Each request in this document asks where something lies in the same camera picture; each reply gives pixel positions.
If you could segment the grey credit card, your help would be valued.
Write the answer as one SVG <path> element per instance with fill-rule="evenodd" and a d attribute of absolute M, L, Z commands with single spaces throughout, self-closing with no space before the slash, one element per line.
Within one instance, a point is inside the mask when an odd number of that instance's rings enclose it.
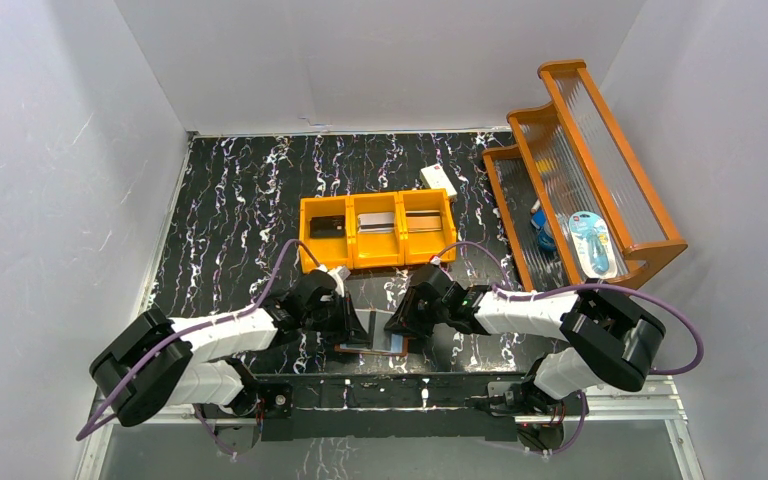
<path fill-rule="evenodd" d="M 392 313 L 389 311 L 371 310 L 368 315 L 368 333 L 370 347 L 376 351 L 389 351 L 392 346 L 392 334 L 385 329 Z"/>

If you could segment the brown leather card holder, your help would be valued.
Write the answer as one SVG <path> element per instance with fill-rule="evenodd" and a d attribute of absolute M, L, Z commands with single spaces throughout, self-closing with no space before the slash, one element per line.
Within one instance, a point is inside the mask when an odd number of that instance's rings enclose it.
<path fill-rule="evenodd" d="M 341 353 L 374 354 L 390 357 L 404 357 L 408 354 L 408 340 L 398 334 L 385 330 L 385 325 L 392 317 L 390 311 L 375 309 L 358 309 L 360 327 L 366 334 L 367 340 L 338 344 L 334 350 Z"/>

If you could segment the black credit card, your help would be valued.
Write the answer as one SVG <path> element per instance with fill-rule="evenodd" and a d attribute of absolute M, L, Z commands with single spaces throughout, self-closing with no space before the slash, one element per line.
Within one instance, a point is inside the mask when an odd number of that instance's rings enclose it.
<path fill-rule="evenodd" d="M 313 217 L 309 222 L 311 239 L 343 238 L 346 235 L 345 217 L 342 215 Z"/>

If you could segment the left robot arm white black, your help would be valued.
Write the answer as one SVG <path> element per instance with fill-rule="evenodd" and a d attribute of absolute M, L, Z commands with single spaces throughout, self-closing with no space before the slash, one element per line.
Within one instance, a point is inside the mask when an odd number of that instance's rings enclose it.
<path fill-rule="evenodd" d="M 307 332 L 338 343 L 368 340 L 345 287 L 349 275 L 345 266 L 318 267 L 259 306 L 225 314 L 170 318 L 151 308 L 91 362 L 89 374 L 125 427 L 184 404 L 249 416 L 267 407 L 277 388 L 256 380 L 240 354 L 293 343 Z"/>

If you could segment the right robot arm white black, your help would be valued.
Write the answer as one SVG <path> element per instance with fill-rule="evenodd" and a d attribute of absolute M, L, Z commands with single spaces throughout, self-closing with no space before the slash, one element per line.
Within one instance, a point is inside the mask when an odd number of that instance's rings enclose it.
<path fill-rule="evenodd" d="M 385 329 L 421 339 L 438 324 L 463 334 L 565 341 L 567 348 L 539 359 L 522 384 L 524 403 L 537 414 L 550 413 L 570 394 L 594 385 L 641 390 L 666 334 L 663 323 L 617 285 L 589 280 L 537 293 L 464 287 L 427 264 L 412 276 Z"/>

